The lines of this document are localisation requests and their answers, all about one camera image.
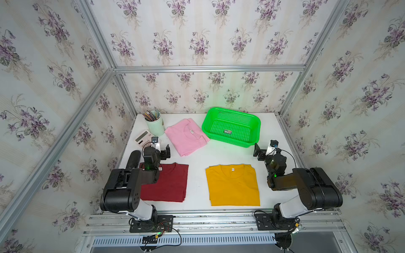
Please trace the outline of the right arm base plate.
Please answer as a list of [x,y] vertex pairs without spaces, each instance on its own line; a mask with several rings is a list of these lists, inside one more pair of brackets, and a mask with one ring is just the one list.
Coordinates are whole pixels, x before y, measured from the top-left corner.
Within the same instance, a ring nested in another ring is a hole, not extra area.
[[284,218],[278,214],[268,214],[264,211],[257,210],[253,213],[259,231],[270,230],[294,230],[300,223],[299,217]]

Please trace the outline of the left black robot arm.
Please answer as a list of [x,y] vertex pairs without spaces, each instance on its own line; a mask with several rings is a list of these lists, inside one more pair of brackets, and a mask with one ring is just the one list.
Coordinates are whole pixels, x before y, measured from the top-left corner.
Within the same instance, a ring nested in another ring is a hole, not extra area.
[[160,162],[170,157],[168,145],[161,151],[152,145],[133,151],[124,169],[111,171],[100,199],[100,209],[126,214],[139,222],[157,223],[156,208],[141,199],[141,187],[157,183],[162,171]]

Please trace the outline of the yellow t-shirt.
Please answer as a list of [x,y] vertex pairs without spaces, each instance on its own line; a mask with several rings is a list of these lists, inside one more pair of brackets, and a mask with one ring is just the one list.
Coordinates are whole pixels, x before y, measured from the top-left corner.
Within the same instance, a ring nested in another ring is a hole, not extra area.
[[256,171],[249,164],[211,166],[206,169],[212,206],[260,206]]

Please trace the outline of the green plastic basket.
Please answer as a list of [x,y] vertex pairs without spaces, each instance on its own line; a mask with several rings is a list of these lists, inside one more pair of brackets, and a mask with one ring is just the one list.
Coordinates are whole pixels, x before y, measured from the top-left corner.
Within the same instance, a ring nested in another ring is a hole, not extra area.
[[211,108],[201,126],[212,140],[248,148],[258,143],[261,120],[252,114],[225,108]]

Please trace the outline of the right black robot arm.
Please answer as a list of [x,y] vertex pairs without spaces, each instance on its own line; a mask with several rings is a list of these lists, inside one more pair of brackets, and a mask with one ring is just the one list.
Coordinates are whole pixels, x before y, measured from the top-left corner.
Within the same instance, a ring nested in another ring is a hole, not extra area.
[[277,203],[271,213],[271,221],[280,228],[287,222],[314,210],[337,208],[343,205],[343,197],[337,186],[322,168],[294,168],[286,174],[285,150],[278,141],[271,140],[268,148],[254,144],[253,156],[264,161],[267,169],[267,184],[273,191],[296,189],[298,195],[284,203]]

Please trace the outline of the dark red t-shirt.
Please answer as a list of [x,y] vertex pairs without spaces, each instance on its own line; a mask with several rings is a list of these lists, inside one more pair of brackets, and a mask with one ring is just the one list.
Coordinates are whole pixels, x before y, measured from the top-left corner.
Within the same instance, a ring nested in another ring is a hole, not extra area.
[[188,169],[187,164],[162,164],[159,179],[154,184],[141,186],[143,201],[183,202],[186,198]]

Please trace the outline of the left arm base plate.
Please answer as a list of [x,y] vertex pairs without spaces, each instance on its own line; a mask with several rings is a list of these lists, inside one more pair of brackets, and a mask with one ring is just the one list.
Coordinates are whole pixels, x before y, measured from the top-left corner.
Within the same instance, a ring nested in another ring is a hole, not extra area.
[[175,216],[173,215],[158,215],[155,220],[151,219],[148,221],[135,220],[131,218],[129,220],[130,233],[163,233],[171,232],[173,220]]

